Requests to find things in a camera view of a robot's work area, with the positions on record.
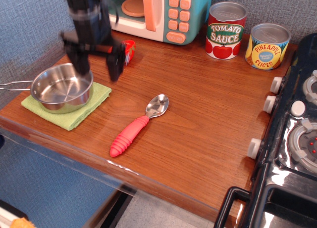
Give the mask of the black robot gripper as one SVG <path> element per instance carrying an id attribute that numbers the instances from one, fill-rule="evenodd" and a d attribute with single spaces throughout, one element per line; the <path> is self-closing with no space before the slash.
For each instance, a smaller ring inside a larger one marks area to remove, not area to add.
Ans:
<path id="1" fill-rule="evenodd" d="M 70 11 L 75 29 L 61 32 L 64 51 L 76 72 L 90 71 L 89 54 L 106 55 L 110 80 L 117 82 L 125 64 L 125 45 L 113 38 L 107 11 Z"/>

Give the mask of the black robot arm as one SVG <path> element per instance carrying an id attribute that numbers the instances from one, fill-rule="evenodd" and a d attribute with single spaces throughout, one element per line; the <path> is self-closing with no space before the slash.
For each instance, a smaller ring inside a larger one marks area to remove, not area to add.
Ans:
<path id="1" fill-rule="evenodd" d="M 67 0 L 67 4 L 75 30 L 60 36 L 75 70 L 86 75 L 90 71 L 88 56 L 104 56 L 110 80 L 116 82 L 124 68 L 125 45 L 112 36 L 107 1 Z"/>

